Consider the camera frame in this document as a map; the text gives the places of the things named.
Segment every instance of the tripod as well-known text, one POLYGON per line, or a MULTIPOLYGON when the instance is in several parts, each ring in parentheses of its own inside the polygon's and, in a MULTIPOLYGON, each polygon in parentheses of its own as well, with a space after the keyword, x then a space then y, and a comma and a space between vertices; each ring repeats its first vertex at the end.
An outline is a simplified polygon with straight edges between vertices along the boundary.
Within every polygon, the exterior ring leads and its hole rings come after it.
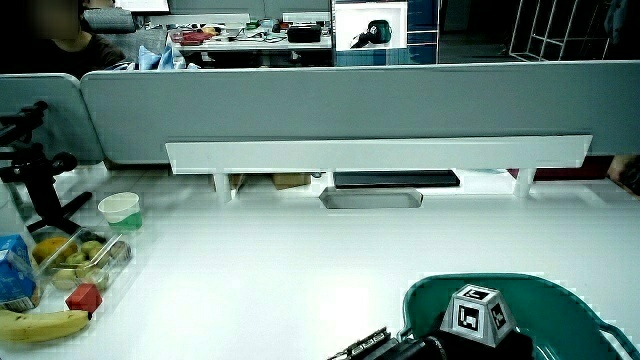
POLYGON ((33 207, 41 220, 28 225, 29 232, 45 226, 56 227, 69 235, 81 226, 69 220, 92 196, 84 192, 62 206, 53 184, 54 176, 71 171, 78 160, 69 153, 61 152, 47 159, 42 144, 30 143, 32 131, 43 124, 44 111, 48 105, 39 101, 34 106, 23 108, 15 116, 0 117, 0 146, 11 145, 13 151, 0 151, 0 160, 11 160, 11 165, 0 168, 0 179, 5 183, 24 183, 33 207))

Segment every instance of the teal bin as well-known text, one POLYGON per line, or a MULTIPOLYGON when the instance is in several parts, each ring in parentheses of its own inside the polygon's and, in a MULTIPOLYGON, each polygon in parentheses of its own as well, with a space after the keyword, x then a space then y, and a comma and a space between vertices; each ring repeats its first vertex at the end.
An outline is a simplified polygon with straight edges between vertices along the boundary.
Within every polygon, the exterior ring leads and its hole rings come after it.
POLYGON ((622 359, 604 331, 632 359, 640 360, 622 331, 602 321, 580 298, 562 286, 524 274, 454 274, 420 280, 405 295, 405 325, 398 338, 419 338, 439 328, 439 316, 451 296, 467 284, 500 290, 518 329, 533 339, 535 359, 622 359))

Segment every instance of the white desk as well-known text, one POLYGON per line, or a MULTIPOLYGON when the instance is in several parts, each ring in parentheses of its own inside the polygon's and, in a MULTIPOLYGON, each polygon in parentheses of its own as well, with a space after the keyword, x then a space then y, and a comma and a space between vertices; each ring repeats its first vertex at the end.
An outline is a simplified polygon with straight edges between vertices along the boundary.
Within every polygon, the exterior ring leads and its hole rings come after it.
POLYGON ((197 46, 182 46, 180 44, 173 44, 173 46, 177 50, 186 52, 330 50, 331 37, 323 36, 320 38, 320 42, 317 43, 290 43, 287 39, 273 43, 255 40, 236 40, 232 42, 213 40, 197 46))
POLYGON ((504 173, 461 172, 462 190, 435 189, 420 209, 326 210, 317 182, 249 183, 218 207, 204 176, 77 173, 91 180, 56 186, 65 199, 95 189, 83 224, 101 223, 106 195, 141 196, 128 290, 76 336, 0 343, 3 359, 326 359, 396 333, 409 286, 451 272, 544 272, 640 342, 640 202, 608 180, 536 183, 523 200, 504 173))

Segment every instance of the banana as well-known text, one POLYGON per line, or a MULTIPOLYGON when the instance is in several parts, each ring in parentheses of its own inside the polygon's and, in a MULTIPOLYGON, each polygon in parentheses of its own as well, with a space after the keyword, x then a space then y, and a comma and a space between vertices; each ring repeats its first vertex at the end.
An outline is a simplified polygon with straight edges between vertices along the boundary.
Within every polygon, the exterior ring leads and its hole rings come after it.
POLYGON ((91 315, 82 310, 48 314, 20 314, 0 310, 0 339, 15 342, 41 342, 71 335, 84 328, 91 315))

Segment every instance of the red cube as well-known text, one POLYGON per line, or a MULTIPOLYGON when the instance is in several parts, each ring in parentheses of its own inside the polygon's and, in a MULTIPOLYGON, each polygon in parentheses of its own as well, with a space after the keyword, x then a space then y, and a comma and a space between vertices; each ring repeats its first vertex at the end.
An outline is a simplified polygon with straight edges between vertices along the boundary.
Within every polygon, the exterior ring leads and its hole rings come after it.
POLYGON ((100 291, 94 284, 80 284, 66 300, 69 310, 84 310, 93 314, 102 304, 100 291))

